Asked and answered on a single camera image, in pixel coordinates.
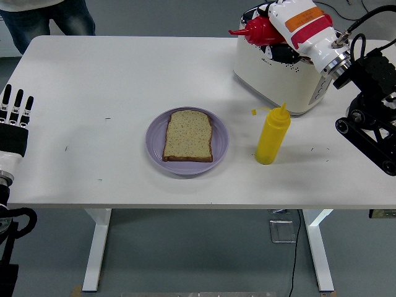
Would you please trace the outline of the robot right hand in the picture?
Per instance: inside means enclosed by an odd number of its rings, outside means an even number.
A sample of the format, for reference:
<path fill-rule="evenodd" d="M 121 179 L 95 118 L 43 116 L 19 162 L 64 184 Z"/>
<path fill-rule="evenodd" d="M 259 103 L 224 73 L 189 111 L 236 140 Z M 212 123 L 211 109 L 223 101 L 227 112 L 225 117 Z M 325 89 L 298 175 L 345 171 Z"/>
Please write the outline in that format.
<path fill-rule="evenodd" d="M 313 1 L 275 1 L 259 6 L 259 10 L 298 54 L 313 62 L 318 72 L 328 74 L 330 63 L 349 51 L 346 44 L 334 46 L 335 29 Z"/>

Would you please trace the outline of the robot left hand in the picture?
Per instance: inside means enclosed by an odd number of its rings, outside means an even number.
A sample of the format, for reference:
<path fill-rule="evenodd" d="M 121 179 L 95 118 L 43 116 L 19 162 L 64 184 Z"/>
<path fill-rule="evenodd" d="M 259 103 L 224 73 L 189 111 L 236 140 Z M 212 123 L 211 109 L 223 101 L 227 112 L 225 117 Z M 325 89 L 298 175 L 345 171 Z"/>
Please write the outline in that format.
<path fill-rule="evenodd" d="M 7 84 L 1 100 L 1 172 L 13 175 L 25 156 L 28 143 L 27 126 L 34 98 L 29 96 L 22 108 L 24 91 L 19 89 L 11 105 L 12 86 Z"/>

